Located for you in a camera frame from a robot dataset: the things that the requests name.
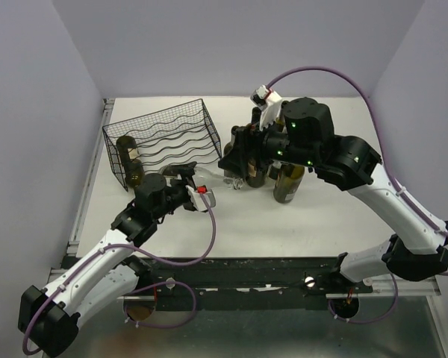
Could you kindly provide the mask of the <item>clear glass bottle front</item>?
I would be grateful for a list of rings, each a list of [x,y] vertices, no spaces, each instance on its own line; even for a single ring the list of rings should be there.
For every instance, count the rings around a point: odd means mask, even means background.
[[[159,169],[159,173],[165,177],[171,178],[167,174],[167,167],[176,165],[180,164],[171,164],[163,166]],[[226,188],[226,189],[240,190],[243,188],[244,185],[244,181],[242,178],[234,178],[216,174],[198,165],[196,165],[195,171],[196,173],[193,176],[193,179],[195,181],[196,186],[206,186],[208,189]]]

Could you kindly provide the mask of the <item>dark bottle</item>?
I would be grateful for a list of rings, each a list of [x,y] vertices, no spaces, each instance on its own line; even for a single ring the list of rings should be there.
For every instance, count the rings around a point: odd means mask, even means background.
[[[265,184],[268,165],[251,157],[247,162],[247,168],[246,183],[252,188],[262,187]]]

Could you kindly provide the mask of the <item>dark bottle front label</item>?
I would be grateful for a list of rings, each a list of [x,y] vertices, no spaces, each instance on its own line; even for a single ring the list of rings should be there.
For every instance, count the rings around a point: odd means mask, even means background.
[[[137,188],[144,177],[143,165],[137,150],[137,143],[132,136],[120,136],[116,141],[119,158],[125,173],[125,182],[132,189]]]

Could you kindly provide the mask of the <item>dark bottle label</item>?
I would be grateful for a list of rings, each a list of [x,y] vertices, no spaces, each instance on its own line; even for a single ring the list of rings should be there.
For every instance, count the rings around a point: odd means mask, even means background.
[[[235,134],[236,131],[238,129],[238,126],[235,125],[231,128],[231,138],[229,140],[229,142],[225,145],[224,149],[223,149],[223,156],[225,157],[233,148],[234,145],[234,141],[235,141]]]
[[[125,182],[132,189],[137,188],[144,177],[143,165],[137,150],[137,143],[132,136],[120,136],[116,141],[119,158],[125,173]]]

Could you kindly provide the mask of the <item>green bottle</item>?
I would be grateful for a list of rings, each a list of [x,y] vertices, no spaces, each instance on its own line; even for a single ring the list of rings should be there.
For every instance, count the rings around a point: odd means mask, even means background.
[[[304,166],[282,164],[273,189],[274,199],[281,204],[290,203],[294,199],[304,175]]]
[[[251,125],[259,126],[261,120],[261,109],[259,107],[253,107],[251,113]]]

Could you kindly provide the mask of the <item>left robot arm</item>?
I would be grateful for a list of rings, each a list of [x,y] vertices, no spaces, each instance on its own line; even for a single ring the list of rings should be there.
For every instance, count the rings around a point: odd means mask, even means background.
[[[148,267],[135,255],[142,245],[179,207],[211,213],[216,204],[212,191],[195,184],[195,173],[191,162],[146,175],[94,248],[42,289],[30,286],[22,294],[18,328],[24,355],[61,355],[111,301],[149,289]]]

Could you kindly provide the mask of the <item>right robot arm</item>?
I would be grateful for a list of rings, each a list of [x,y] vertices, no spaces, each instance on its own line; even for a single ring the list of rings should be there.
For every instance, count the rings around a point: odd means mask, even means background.
[[[345,292],[368,277],[395,274],[408,281],[448,275],[448,221],[429,211],[385,171],[380,154],[364,139],[335,134],[326,104],[298,98],[281,107],[286,130],[235,126],[234,141],[218,166],[242,178],[272,162],[304,166],[317,177],[366,204],[393,231],[381,245],[343,253],[329,272],[329,285]]]

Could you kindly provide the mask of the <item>black mounting rail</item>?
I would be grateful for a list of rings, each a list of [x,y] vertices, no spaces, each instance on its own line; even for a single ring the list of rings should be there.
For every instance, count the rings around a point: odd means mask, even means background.
[[[120,265],[131,268],[137,287],[126,303],[157,311],[325,310],[327,297],[373,290],[363,283],[333,283],[336,258],[210,258],[192,266],[170,266],[131,256]]]

